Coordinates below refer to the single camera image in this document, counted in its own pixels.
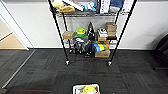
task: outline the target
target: green object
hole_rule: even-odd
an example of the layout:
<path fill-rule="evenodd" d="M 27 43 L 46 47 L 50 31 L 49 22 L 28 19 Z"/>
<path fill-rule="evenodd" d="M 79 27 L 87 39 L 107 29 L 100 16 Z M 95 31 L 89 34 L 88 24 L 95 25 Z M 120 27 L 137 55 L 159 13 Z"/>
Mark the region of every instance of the green object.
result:
<path fill-rule="evenodd" d="M 77 37 L 85 37 L 87 35 L 87 31 L 83 28 L 78 28 L 75 34 Z"/>

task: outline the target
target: box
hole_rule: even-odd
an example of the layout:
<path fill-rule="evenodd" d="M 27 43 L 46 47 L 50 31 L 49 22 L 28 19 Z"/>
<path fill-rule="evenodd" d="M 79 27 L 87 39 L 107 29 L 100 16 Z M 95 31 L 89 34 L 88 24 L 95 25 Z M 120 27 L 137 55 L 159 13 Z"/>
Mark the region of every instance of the box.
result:
<path fill-rule="evenodd" d="M 109 40 L 104 41 L 104 44 L 109 44 L 109 43 L 110 43 Z"/>
<path fill-rule="evenodd" d="M 108 37 L 115 37 L 116 36 L 116 31 L 112 32 L 107 32 Z"/>
<path fill-rule="evenodd" d="M 62 36 L 63 39 L 73 39 L 74 38 L 75 33 L 74 32 L 70 32 L 70 31 L 65 31 Z"/>
<path fill-rule="evenodd" d="M 95 53 L 95 57 L 108 58 L 110 56 L 110 50 L 106 49 L 105 51 Z"/>
<path fill-rule="evenodd" d="M 87 86 L 87 85 L 75 85 L 75 86 L 73 86 L 73 94 L 82 93 L 85 86 Z M 90 84 L 90 86 L 95 88 L 96 91 L 98 92 L 98 94 L 100 94 L 99 85 L 98 84 Z"/>
<path fill-rule="evenodd" d="M 114 22 L 107 22 L 105 25 L 107 32 L 112 32 L 117 30 L 117 25 Z"/>
<path fill-rule="evenodd" d="M 107 37 L 100 37 L 99 34 L 97 34 L 98 41 L 106 41 Z"/>

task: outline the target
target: toy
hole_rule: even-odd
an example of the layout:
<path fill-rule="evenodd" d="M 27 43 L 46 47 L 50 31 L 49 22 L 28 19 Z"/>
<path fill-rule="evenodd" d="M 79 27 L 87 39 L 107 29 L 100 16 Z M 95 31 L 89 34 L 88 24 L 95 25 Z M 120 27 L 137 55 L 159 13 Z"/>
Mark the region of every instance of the toy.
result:
<path fill-rule="evenodd" d="M 96 11 L 96 1 L 90 1 L 89 4 L 84 6 L 85 10 L 92 10 L 92 11 Z"/>
<path fill-rule="evenodd" d="M 77 37 L 85 37 L 87 35 L 87 31 L 83 28 L 78 28 L 75 34 Z"/>
<path fill-rule="evenodd" d="M 95 88 L 87 85 L 85 86 L 85 88 L 83 89 L 83 92 L 80 94 L 98 94 L 98 92 L 95 90 Z"/>
<path fill-rule="evenodd" d="M 94 48 L 95 52 L 101 52 L 109 48 L 109 44 L 106 44 L 104 41 L 96 41 L 93 43 L 92 48 Z"/>

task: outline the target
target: yellow item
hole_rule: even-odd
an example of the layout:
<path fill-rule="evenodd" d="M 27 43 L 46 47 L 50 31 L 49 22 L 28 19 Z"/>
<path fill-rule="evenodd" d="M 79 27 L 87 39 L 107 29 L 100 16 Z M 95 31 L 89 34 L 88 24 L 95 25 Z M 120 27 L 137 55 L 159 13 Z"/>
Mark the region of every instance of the yellow item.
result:
<path fill-rule="evenodd" d="M 61 1 L 55 1 L 52 3 L 53 7 L 55 8 L 60 8 L 60 7 L 63 7 L 64 6 L 64 3 L 61 2 Z"/>
<path fill-rule="evenodd" d="M 83 89 L 83 92 L 80 93 L 80 94 L 87 94 L 87 93 L 89 93 L 89 92 L 96 92 L 96 90 L 95 90 L 95 88 L 93 88 L 93 87 L 87 85 L 87 86 L 85 86 L 85 88 Z"/>
<path fill-rule="evenodd" d="M 99 47 L 100 47 L 100 51 L 103 51 L 104 50 L 104 46 L 102 44 L 98 44 Z"/>
<path fill-rule="evenodd" d="M 73 6 L 63 6 L 58 8 L 60 13 L 69 13 L 69 12 L 75 12 L 75 8 Z"/>

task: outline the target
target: book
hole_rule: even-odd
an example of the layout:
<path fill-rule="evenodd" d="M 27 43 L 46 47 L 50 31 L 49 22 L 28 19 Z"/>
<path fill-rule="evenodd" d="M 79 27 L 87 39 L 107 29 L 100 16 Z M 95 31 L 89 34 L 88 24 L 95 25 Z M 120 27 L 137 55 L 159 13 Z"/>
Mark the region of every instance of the book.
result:
<path fill-rule="evenodd" d="M 84 5 L 81 3 L 77 2 L 77 0 L 62 0 L 63 2 L 75 7 L 76 9 L 83 11 Z"/>

